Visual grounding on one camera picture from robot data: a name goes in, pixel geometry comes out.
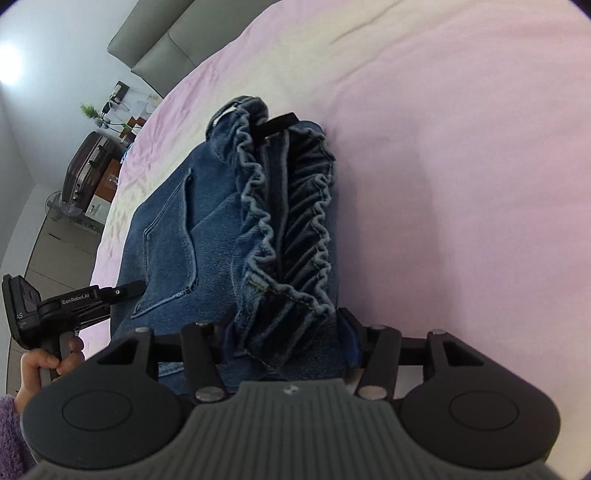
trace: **back pocket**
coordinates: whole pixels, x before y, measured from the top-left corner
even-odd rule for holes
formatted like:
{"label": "back pocket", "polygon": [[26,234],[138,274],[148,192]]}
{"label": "back pocket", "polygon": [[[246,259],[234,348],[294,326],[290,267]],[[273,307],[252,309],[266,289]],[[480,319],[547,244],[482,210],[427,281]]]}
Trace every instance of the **back pocket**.
{"label": "back pocket", "polygon": [[131,318],[191,293],[195,286],[195,248],[187,228],[187,188],[192,177],[190,169],[144,231],[147,289]]}

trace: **bed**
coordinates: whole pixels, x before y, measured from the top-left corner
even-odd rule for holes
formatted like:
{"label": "bed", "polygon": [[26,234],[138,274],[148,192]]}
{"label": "bed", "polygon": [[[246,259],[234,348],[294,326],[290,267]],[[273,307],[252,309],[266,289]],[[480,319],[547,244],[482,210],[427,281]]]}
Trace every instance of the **bed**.
{"label": "bed", "polygon": [[[132,215],[239,95],[320,124],[338,164],[339,306],[452,332],[544,390],[549,464],[591,469],[591,22],[567,0],[282,0],[162,102],[121,170]],[[82,334],[87,353],[109,341]]]}

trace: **wall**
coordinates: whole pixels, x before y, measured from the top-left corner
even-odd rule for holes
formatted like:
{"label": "wall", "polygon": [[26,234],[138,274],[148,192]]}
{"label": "wall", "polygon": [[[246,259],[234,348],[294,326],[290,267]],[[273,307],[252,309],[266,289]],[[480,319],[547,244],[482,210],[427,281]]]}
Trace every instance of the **wall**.
{"label": "wall", "polygon": [[[24,275],[35,241],[45,220],[45,200],[53,189],[37,185],[33,188],[12,232],[6,254],[0,265],[0,276]],[[0,300],[0,394],[6,386],[10,331],[4,301]]]}
{"label": "wall", "polygon": [[136,1],[20,0],[0,18],[0,44],[21,52],[24,70],[16,85],[2,86],[2,97],[36,183],[61,188],[70,160],[94,129],[80,112],[82,102],[100,109],[118,80],[152,93],[107,53]]}
{"label": "wall", "polygon": [[0,102],[0,258],[33,186]]}

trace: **purple fuzzy sleeve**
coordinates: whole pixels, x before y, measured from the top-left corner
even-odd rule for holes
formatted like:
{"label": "purple fuzzy sleeve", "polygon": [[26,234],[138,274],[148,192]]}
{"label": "purple fuzzy sleeve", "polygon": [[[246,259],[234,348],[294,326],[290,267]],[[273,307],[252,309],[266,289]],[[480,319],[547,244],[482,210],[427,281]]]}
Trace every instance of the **purple fuzzy sleeve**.
{"label": "purple fuzzy sleeve", "polygon": [[14,410],[14,397],[0,397],[0,478],[16,480],[35,465],[22,439],[20,417]]}

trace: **jeans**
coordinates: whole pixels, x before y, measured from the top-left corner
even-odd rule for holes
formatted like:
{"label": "jeans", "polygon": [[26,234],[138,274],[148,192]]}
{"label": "jeans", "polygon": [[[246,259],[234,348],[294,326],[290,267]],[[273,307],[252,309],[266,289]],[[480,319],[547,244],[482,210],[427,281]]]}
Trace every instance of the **jeans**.
{"label": "jeans", "polygon": [[[149,326],[178,333],[236,309],[237,344],[218,366],[229,391],[244,380],[319,380],[344,366],[335,303],[335,158],[307,121],[254,142],[268,120],[241,97],[212,118],[206,141],[137,209],[118,284],[145,280],[140,299],[111,310],[113,338]],[[184,393],[182,364],[160,382]]]}

